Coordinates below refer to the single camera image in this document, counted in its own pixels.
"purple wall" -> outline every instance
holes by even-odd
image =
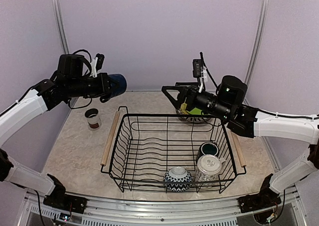
[[[319,113],[319,0],[270,0],[249,102],[270,111]],[[284,167],[307,144],[269,138]],[[311,226],[319,225],[319,174],[297,183]]]
[[[70,50],[105,54],[104,70],[130,90],[192,81],[204,52],[217,82],[244,80],[261,0],[60,0]]]
[[[62,54],[51,0],[0,0],[0,112],[49,78]],[[3,149],[41,171],[69,110],[59,105],[31,121]],[[0,183],[0,225],[14,224],[24,190]]]

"bowl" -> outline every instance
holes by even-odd
[[[212,118],[205,118],[204,117],[205,115],[203,115],[203,117],[192,117],[192,115],[202,115],[202,111],[198,108],[194,108],[191,111],[187,111],[186,107],[187,107],[187,104],[183,103],[180,109],[176,109],[176,113],[180,115],[180,118],[184,121],[187,121],[189,123],[200,124],[212,119]]]
[[[177,166],[171,168],[164,175],[164,182],[169,182],[171,184],[164,184],[168,190],[173,192],[184,192],[189,190],[190,184],[178,184],[184,182],[191,182],[192,177],[190,172],[188,172],[185,168]]]

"white backdrop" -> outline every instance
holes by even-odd
[[[130,90],[192,81],[203,51],[217,83],[244,80],[261,0],[60,0],[70,51],[105,54],[104,71]]]

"cable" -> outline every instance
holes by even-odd
[[[279,219],[279,217],[281,216],[281,214],[283,213],[283,211],[284,211],[284,206],[285,206],[285,200],[286,200],[286,190],[284,190],[283,206],[282,206],[282,208],[281,208],[281,210],[280,210],[280,213],[279,213],[279,215],[278,215],[273,221],[271,221],[270,223],[273,223],[273,222],[277,221],[277,220]]]
[[[30,87],[30,88],[21,96],[21,98],[18,100],[18,102],[13,103],[11,106],[9,106],[9,108],[7,108],[5,111],[1,112],[1,113],[0,113],[0,117],[1,117],[2,115],[4,115],[6,112],[8,112],[10,109],[12,109],[14,106],[16,106],[16,105],[27,95],[27,93],[28,93],[30,90],[33,89],[33,87],[34,87],[34,86]]]
[[[34,190],[34,191],[36,192],[36,195],[38,196],[38,206],[39,206],[39,212],[40,212],[40,218],[41,218],[42,225],[46,226],[44,221],[43,221],[43,217],[42,217],[42,213],[41,213],[40,195],[39,195],[37,190]]]
[[[307,119],[307,120],[312,120],[312,119],[317,120],[317,119],[319,119],[319,117],[312,118],[312,117],[309,117],[309,116],[277,115],[275,113],[268,112],[266,110],[261,110],[261,109],[258,109],[258,111],[263,112],[265,114],[272,115],[272,116],[278,116],[278,117],[289,118],[289,119]]]
[[[53,223],[53,225],[55,225],[55,223],[56,223],[56,215],[54,214],[54,220],[52,220],[51,217],[50,217],[50,219],[51,219],[51,222]]]
[[[284,190],[283,206],[282,206],[282,208],[281,208],[281,210],[280,210],[279,215],[278,215],[274,220],[269,221],[269,222],[264,222],[264,223],[257,222],[256,219],[255,219],[255,217],[253,216],[255,222],[258,223],[259,225],[271,225],[272,223],[276,222],[276,221],[280,218],[281,214],[282,214],[283,211],[284,211],[285,201],[286,201],[286,190]],[[275,210],[273,213],[275,214],[275,213],[277,212],[277,210],[278,210],[278,204],[276,204],[276,210]]]
[[[71,221],[71,218],[72,218],[72,202],[71,202],[71,205],[70,205],[70,219],[69,219],[69,222]]]
[[[206,68],[206,66],[205,66],[205,62],[204,62],[204,57],[203,57],[203,52],[200,52],[199,54],[200,54],[200,61],[201,61],[201,64],[202,64],[203,68],[204,68],[204,67]],[[205,91],[205,90],[206,90],[206,87],[205,87],[205,80],[204,80],[204,77],[203,77],[203,73],[202,73],[202,72],[201,72],[200,80],[201,80],[200,86],[201,86],[201,85],[203,85],[202,90],[203,90],[203,91]]]
[[[58,72],[58,71],[55,70],[54,73],[51,75],[51,77],[50,77],[50,80],[51,80],[51,81],[54,81],[54,80],[55,80],[57,72]]]
[[[197,78],[197,83],[198,83],[198,86],[200,86],[200,79]]]
[[[92,62],[91,54],[90,54],[87,50],[85,50],[85,49],[77,50],[77,51],[73,52],[72,55],[75,55],[75,54],[77,54],[77,53],[79,53],[79,52],[85,52],[85,53],[87,53],[87,54],[89,55],[89,57],[90,57],[90,62]]]
[[[203,52],[200,52],[199,54],[200,54],[200,59],[201,59],[201,61],[202,61],[203,66],[206,67],[207,74],[208,74],[209,78],[210,78],[211,81],[214,83],[214,86],[217,88],[217,84],[216,84],[214,78],[211,76],[211,74],[210,74],[210,72],[209,72],[209,70],[208,70],[208,68],[207,68],[207,66],[206,66],[206,64],[205,64]]]
[[[70,108],[71,110],[82,109],[82,108],[88,107],[88,106],[92,103],[92,101],[93,101],[93,99],[90,98],[90,102],[89,102],[87,105],[73,108],[73,107],[71,107],[71,105],[70,105],[71,100],[69,100],[68,106],[69,106],[69,108]]]

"small glass cup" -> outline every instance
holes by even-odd
[[[89,123],[89,129],[90,130],[97,130],[101,127],[102,122],[100,119],[99,111],[98,109],[92,108],[85,112],[85,118]]]

